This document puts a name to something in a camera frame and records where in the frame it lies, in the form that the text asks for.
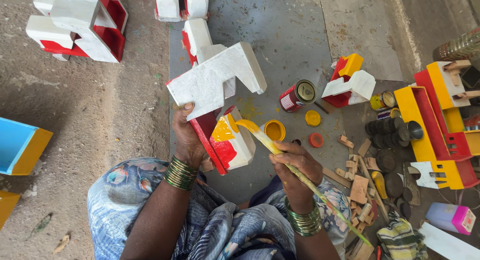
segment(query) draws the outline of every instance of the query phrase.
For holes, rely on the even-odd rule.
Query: woman's right hand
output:
[[[283,189],[290,202],[290,207],[297,214],[309,214],[314,210],[312,197],[314,192],[307,187],[285,164],[297,167],[318,186],[323,179],[323,166],[317,162],[303,147],[297,144],[274,141],[273,144],[287,153],[270,154],[275,173],[283,182]]]

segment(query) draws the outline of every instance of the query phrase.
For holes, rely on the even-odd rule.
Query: yellow paint lid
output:
[[[320,124],[320,114],[317,111],[309,110],[305,114],[305,121],[310,127],[317,127]]]

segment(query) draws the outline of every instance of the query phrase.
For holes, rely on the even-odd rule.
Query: woman's left hand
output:
[[[175,157],[193,168],[200,167],[205,148],[195,133],[194,128],[187,121],[187,116],[194,110],[194,104],[189,102],[173,114],[173,130],[177,135]]]

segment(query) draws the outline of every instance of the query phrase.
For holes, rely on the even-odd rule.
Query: orange lid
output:
[[[319,148],[324,144],[324,138],[321,134],[312,133],[308,136],[308,143],[314,148]]]

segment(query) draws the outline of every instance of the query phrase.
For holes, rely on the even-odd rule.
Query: fingernail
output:
[[[185,104],[185,110],[190,110],[194,106],[193,102],[189,102],[188,104]]]

